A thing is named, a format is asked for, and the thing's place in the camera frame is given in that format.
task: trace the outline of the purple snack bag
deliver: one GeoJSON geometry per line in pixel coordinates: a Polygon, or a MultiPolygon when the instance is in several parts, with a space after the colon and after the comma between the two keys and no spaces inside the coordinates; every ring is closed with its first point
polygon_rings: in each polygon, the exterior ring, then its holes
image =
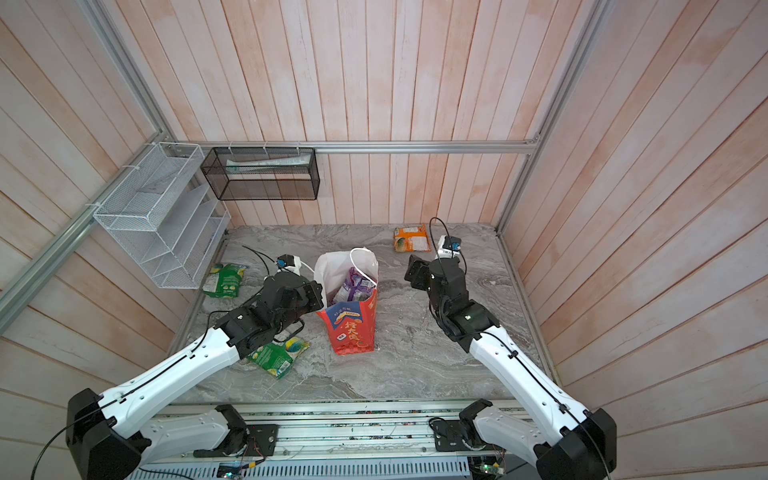
{"type": "Polygon", "coordinates": [[[344,284],[336,292],[331,305],[338,302],[364,302],[373,294],[376,285],[365,278],[354,266],[349,268],[349,274],[344,284]]]}

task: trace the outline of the green snack bag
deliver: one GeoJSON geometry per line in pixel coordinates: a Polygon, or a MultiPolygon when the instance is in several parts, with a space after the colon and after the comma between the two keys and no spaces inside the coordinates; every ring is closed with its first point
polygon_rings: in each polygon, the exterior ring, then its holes
{"type": "Polygon", "coordinates": [[[289,372],[293,361],[310,347],[310,343],[297,336],[288,339],[285,343],[272,342],[251,354],[250,361],[261,366],[267,372],[278,379],[282,379],[289,372]]]}
{"type": "Polygon", "coordinates": [[[235,298],[240,293],[240,281],[247,265],[215,264],[203,284],[203,293],[214,298],[235,298]]]}

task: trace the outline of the orange snack package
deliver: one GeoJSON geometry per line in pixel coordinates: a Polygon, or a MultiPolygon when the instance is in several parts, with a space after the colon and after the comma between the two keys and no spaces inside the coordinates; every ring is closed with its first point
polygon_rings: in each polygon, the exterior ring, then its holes
{"type": "Polygon", "coordinates": [[[395,252],[431,252],[427,227],[425,224],[417,227],[395,228],[395,252]]]}

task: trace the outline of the wooden wall panel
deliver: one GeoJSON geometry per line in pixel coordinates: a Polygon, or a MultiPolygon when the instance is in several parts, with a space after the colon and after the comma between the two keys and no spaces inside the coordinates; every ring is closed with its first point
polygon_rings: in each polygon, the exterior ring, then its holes
{"type": "MultiPolygon", "coordinates": [[[[203,18],[185,14],[184,28],[203,18]]],[[[179,40],[186,45],[183,35],[172,38],[177,47],[179,40]]],[[[209,38],[195,40],[198,58],[217,59],[209,38]]],[[[155,132],[72,0],[0,5],[0,83],[4,289],[155,132]]],[[[153,78],[149,85],[159,89],[153,78]]],[[[174,127],[197,122],[173,119],[174,127]]],[[[86,239],[0,339],[4,477],[29,477],[72,395],[100,392],[161,361],[188,306],[182,293],[155,287],[103,230],[86,239]]],[[[61,439],[51,447],[39,475],[77,478],[63,447],[61,439]]]]}
{"type": "MultiPolygon", "coordinates": [[[[193,3],[105,2],[174,133],[223,142],[524,140],[540,128],[594,4],[193,3]]],[[[440,214],[491,223],[515,182],[508,180],[517,177],[517,159],[323,156],[318,200],[238,201],[234,217],[266,225],[440,214]]]]}
{"type": "Polygon", "coordinates": [[[615,478],[766,465],[766,21],[615,5],[504,232],[565,388],[617,421],[615,478]]]}

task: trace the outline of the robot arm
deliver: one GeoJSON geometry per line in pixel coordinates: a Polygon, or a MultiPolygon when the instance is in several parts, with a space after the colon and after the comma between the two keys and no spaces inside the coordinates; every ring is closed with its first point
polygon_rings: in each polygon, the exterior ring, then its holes
{"type": "Polygon", "coordinates": [[[469,299],[458,266],[461,239],[443,236],[437,258],[411,255],[405,280],[429,295],[443,332],[488,367],[531,415],[536,426],[506,415],[488,400],[462,412],[464,443],[492,443],[535,465],[544,480],[600,480],[616,465],[616,424],[590,412],[552,382],[510,339],[483,305],[469,299]]]}
{"type": "Polygon", "coordinates": [[[280,271],[268,276],[256,295],[186,348],[101,395],[86,389],[70,399],[66,442],[83,479],[123,479],[139,466],[193,450],[235,455],[246,448],[247,426],[229,405],[205,415],[152,417],[209,375],[299,322],[301,328],[291,334],[296,335],[303,328],[300,317],[323,307],[322,287],[300,276],[298,257],[280,259],[280,271]]]}

